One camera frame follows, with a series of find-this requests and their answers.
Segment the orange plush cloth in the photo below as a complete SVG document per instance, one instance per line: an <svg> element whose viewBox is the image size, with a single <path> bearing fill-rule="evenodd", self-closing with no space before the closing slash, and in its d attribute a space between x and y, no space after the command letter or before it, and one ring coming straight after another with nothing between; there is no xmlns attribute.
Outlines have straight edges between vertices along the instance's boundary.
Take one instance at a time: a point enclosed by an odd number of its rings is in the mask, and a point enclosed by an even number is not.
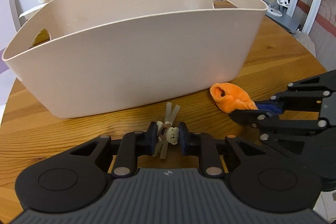
<svg viewBox="0 0 336 224"><path fill-rule="evenodd" d="M248 93L231 83L216 83L210 87L210 94L217 107L224 113L235 110L258 110Z"/></svg>

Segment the grey flat device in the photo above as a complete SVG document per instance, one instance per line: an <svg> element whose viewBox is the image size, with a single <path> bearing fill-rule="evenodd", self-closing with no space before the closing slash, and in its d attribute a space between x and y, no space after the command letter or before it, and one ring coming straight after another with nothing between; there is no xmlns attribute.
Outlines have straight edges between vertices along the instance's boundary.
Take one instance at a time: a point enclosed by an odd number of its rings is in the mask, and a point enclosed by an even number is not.
<svg viewBox="0 0 336 224"><path fill-rule="evenodd" d="M266 16L277 23L280 27L284 28L290 34L295 33L301 28L301 24L287 13L287 8L280 6L276 3L268 4Z"/></svg>

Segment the beige plastic storage basket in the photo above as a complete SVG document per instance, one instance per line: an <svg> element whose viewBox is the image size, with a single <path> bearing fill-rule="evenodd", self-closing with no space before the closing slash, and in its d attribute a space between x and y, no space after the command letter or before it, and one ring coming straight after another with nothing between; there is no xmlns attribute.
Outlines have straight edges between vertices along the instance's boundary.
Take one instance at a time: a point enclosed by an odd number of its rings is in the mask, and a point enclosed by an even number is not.
<svg viewBox="0 0 336 224"><path fill-rule="evenodd" d="M238 75L268 6L227 1L53 0L2 58L59 118L168 100Z"/></svg>

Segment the white phone stand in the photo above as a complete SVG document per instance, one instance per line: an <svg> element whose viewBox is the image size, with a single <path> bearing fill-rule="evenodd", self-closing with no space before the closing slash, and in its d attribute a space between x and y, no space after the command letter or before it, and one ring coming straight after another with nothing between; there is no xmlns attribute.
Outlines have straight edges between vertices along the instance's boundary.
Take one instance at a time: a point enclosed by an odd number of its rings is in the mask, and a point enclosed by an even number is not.
<svg viewBox="0 0 336 224"><path fill-rule="evenodd" d="M275 0L273 4L268 5L268 14L271 14L275 17L283 16L283 8L289 8L288 0Z"/></svg>

